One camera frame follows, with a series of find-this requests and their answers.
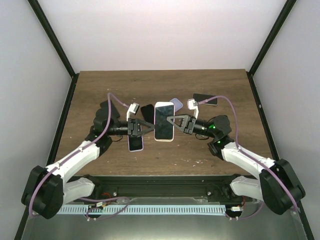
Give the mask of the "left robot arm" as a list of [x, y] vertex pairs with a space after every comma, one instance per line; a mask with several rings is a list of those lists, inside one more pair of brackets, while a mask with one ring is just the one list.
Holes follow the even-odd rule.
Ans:
[[46, 167], [34, 167], [28, 177], [21, 202], [28, 208], [30, 217], [50, 219], [61, 207], [74, 200], [87, 198], [97, 202], [102, 189], [90, 177], [70, 179], [90, 162], [101, 157], [113, 143], [112, 136], [127, 135], [139, 138], [154, 130], [147, 121], [131, 118], [139, 109], [132, 103], [127, 110], [126, 121], [118, 120], [120, 114], [111, 101], [104, 101], [95, 113], [93, 125], [84, 141], [61, 160]]

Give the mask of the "black phone case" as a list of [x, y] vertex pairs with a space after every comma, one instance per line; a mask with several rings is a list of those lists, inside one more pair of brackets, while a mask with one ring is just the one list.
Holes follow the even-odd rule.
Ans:
[[154, 124], [155, 108], [153, 104], [147, 104], [140, 108], [141, 114], [145, 122]]

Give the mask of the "silver-edged black phone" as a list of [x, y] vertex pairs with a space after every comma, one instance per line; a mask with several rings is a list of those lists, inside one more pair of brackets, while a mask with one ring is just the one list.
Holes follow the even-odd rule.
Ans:
[[[214, 95], [209, 95], [209, 94], [201, 94], [201, 93], [194, 93], [192, 95], [192, 98], [196, 101], [196, 102], [202, 102], [204, 100], [208, 100], [210, 98], [213, 98]], [[205, 102], [204, 105], [210, 105], [210, 106], [217, 106], [218, 105], [218, 99], [211, 99], [208, 102]]]

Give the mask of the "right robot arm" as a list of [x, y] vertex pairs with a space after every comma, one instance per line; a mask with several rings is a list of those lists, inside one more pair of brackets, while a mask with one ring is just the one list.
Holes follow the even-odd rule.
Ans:
[[222, 188], [223, 198], [229, 202], [239, 196], [263, 201], [275, 214], [282, 215], [303, 199], [306, 191], [291, 164], [260, 156], [236, 144], [229, 136], [232, 131], [226, 115], [203, 121], [187, 114], [169, 116], [167, 122], [185, 134], [212, 138], [208, 145], [211, 154], [232, 163], [251, 174], [239, 176]]

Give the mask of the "small lilac phone case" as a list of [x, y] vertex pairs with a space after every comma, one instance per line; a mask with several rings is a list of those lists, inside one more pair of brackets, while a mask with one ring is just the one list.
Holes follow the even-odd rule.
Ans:
[[179, 111], [180, 109], [183, 108], [183, 103], [178, 99], [178, 98], [172, 98], [170, 100], [171, 103], [173, 103], [174, 105], [174, 112], [176, 113], [177, 111]]

